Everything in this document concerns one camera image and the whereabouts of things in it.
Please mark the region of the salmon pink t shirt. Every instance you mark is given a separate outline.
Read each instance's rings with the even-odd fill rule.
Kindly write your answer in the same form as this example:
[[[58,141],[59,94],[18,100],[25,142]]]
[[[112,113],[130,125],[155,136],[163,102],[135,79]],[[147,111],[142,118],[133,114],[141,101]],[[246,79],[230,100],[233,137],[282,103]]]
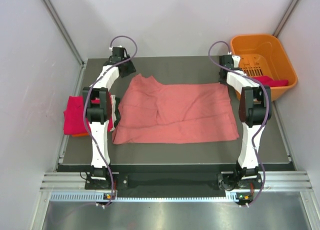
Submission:
[[[112,134],[127,143],[189,144],[239,138],[228,88],[219,83],[161,84],[135,76],[119,106]]]

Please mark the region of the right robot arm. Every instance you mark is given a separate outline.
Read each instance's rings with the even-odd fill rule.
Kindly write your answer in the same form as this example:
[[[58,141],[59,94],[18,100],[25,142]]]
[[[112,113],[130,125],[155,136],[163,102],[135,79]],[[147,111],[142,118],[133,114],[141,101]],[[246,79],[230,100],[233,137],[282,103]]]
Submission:
[[[243,137],[233,182],[237,187],[245,188],[258,176],[260,140],[272,111],[270,87],[248,77],[239,68],[240,60],[231,52],[220,56],[219,81],[240,94],[238,116],[242,122]]]

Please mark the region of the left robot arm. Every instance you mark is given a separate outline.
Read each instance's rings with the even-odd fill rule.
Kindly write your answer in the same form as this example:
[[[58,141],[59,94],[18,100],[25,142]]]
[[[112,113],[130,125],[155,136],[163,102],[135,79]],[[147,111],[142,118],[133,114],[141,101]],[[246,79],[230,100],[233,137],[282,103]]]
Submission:
[[[92,144],[91,165],[95,170],[108,171],[110,170],[108,125],[116,106],[110,98],[110,89],[119,77],[124,78],[136,72],[131,57],[124,47],[117,46],[110,49],[112,55],[102,67],[97,79],[82,90],[84,99],[82,118]]]

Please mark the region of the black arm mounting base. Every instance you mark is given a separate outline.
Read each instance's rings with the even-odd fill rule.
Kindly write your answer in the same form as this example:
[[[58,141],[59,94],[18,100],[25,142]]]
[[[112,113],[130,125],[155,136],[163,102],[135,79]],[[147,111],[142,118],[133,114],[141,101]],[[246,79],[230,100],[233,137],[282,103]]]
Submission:
[[[241,170],[238,164],[113,165],[111,170],[91,167],[85,189],[114,190],[119,198],[196,198],[261,187],[258,170]]]

